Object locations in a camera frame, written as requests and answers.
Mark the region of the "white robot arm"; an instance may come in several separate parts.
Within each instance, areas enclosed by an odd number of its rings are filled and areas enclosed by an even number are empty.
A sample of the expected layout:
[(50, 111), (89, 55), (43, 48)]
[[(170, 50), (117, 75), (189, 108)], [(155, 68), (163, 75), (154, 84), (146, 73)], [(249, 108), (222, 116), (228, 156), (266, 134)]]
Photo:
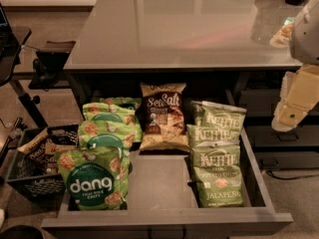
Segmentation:
[(319, 103), (319, 0), (309, 0), (270, 45), (288, 47), (291, 57), (302, 63), (296, 73), (285, 73), (271, 123), (277, 131), (290, 131)]

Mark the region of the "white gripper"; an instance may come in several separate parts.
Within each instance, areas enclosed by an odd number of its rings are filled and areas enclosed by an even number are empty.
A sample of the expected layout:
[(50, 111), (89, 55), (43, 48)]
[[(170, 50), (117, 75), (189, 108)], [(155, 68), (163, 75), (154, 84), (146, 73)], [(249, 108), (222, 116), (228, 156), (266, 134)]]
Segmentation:
[(290, 131), (319, 102), (319, 66), (303, 65), (296, 73), (286, 72), (281, 83), (280, 101), (271, 126), (276, 131)]

